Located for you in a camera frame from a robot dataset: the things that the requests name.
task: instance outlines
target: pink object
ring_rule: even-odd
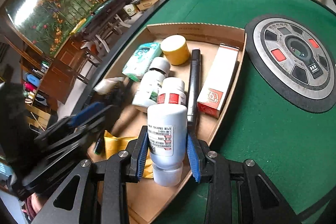
[[[29,91],[34,91],[37,89],[36,86],[34,86],[32,83],[29,83],[29,82],[25,82],[25,87],[26,87],[26,90],[29,90]]]

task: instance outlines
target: white box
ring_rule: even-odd
[[[220,44],[208,76],[197,98],[200,112],[219,117],[235,73],[238,48]]]

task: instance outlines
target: wooden tray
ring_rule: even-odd
[[[211,68],[219,44],[224,43],[239,48],[236,75],[234,76],[230,92],[219,119],[206,114],[200,114],[197,137],[210,145],[224,118],[239,77],[246,43],[244,29],[203,23],[165,23],[148,25],[134,39],[132,39],[132,41],[130,41],[105,75],[105,78],[122,76],[122,68],[140,44],[152,41],[161,42],[164,38],[174,34],[180,34],[187,39],[190,51],[193,48],[199,48],[201,50],[202,85]],[[184,81],[186,94],[188,94],[189,72],[190,63],[187,61],[179,66],[171,66],[171,72],[169,74],[169,76],[179,77]],[[132,96],[127,99],[127,106],[111,132],[112,135],[116,137],[137,136],[141,127],[147,125],[147,114],[140,112],[131,105],[138,85],[139,83],[133,85]],[[92,155],[92,160],[102,159]],[[137,184],[128,183],[127,200],[130,222],[140,224],[152,223],[152,221],[154,221],[154,219],[175,198],[190,177],[191,171],[186,155],[181,182],[174,187],[162,187],[156,184],[152,179],[142,179]]]

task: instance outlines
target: floral painting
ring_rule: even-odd
[[[17,30],[45,54],[55,56],[96,5],[98,0],[8,0],[5,6]]]

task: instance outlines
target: bottle cap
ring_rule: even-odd
[[[172,87],[184,92],[184,82],[177,77],[168,77],[163,80],[162,87]]]
[[[181,65],[190,57],[185,38],[178,34],[165,38],[161,50],[172,65]]]
[[[168,75],[170,70],[170,63],[163,57],[155,57],[149,67],[149,70],[152,68],[160,69],[166,75]]]
[[[181,181],[183,163],[181,165],[172,168],[172,169],[161,169],[157,167],[155,163],[152,164],[153,166],[153,177],[154,181],[163,187],[172,187]]]

